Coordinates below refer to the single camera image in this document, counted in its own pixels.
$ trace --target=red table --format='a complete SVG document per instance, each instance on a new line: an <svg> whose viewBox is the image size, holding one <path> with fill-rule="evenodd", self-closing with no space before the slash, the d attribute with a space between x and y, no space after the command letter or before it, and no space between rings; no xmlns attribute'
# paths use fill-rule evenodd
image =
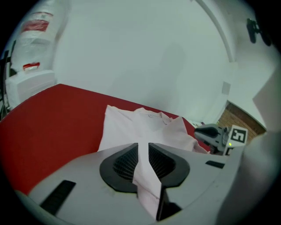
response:
<svg viewBox="0 0 281 225"><path fill-rule="evenodd" d="M1 164L12 188L28 194L38 182L67 162L96 152L107 105L130 111L144 107L160 112L63 84L32 96L12 110L0 122ZM188 134L194 136L194 128L186 120L184 123Z"/></svg>

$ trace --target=black rectangular strip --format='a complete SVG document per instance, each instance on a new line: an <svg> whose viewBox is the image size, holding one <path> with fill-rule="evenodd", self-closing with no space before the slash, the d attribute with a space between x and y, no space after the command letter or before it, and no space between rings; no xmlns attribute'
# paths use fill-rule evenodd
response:
<svg viewBox="0 0 281 225"><path fill-rule="evenodd" d="M224 167L224 163L218 163L218 162L215 162L215 161L208 161L208 162L206 162L206 164L210 165L212 167L220 168L220 169L222 169Z"/></svg>
<svg viewBox="0 0 281 225"><path fill-rule="evenodd" d="M63 202L70 194L76 183L64 180L56 189L41 203L41 207L47 212L55 215Z"/></svg>

